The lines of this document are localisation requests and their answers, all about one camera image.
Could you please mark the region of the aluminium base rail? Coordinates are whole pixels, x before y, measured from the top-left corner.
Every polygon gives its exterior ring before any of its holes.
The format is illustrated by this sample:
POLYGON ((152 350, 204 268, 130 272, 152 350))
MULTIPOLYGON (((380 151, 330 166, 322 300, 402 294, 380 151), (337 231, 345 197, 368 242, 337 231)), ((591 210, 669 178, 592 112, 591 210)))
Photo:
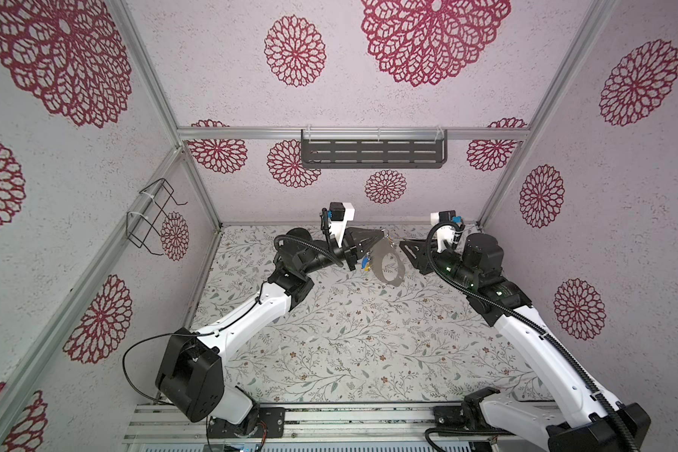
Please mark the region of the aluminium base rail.
POLYGON ((424 431, 461 423, 463 408, 454 402, 270 403, 258 409, 256 426, 245 433, 224 420, 191 423, 177 408, 141 405, 129 422, 122 443, 136 448, 149 444, 221 443, 359 443, 423 442, 424 431))

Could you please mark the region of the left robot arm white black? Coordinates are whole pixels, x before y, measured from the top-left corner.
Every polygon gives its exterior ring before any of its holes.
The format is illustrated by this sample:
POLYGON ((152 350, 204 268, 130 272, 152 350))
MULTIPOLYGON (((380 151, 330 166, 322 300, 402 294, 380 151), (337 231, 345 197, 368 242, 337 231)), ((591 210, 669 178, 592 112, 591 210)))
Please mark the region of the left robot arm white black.
POLYGON ((384 239, 382 230, 348 227, 341 239, 314 240, 303 228, 274 239, 274 270, 230 314, 198 331, 181 328, 167 334, 158 367, 159 404, 177 408, 191 423, 222 420, 253 433, 259 404, 246 392, 224 382, 223 365, 269 323, 299 306, 314 287, 311 273, 330 266, 355 269, 384 239))

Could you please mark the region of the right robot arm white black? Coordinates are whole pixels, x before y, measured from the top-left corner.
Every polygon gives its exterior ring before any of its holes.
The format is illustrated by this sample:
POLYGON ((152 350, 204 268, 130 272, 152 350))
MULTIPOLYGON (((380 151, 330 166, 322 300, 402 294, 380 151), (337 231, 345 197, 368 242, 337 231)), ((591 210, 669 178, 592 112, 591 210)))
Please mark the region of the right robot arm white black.
POLYGON ((638 451, 651 426, 637 403, 625 404, 597 382, 551 333, 531 300, 503 275, 504 250, 483 233, 467 235, 454 220, 423 240, 400 243, 412 266, 461 292, 473 310, 520 354, 551 401, 515 401, 493 387, 463 401, 463 428, 444 435, 508 433, 544 451, 638 451))

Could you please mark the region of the grey slotted wall shelf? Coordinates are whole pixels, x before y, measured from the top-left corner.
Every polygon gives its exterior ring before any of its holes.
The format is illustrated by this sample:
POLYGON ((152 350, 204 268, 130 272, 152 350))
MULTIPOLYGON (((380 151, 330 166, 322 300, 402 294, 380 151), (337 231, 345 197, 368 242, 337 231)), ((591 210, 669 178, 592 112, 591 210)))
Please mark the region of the grey slotted wall shelf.
POLYGON ((302 130, 299 150, 313 170, 434 170, 448 158, 443 131, 432 139, 323 139, 302 130))

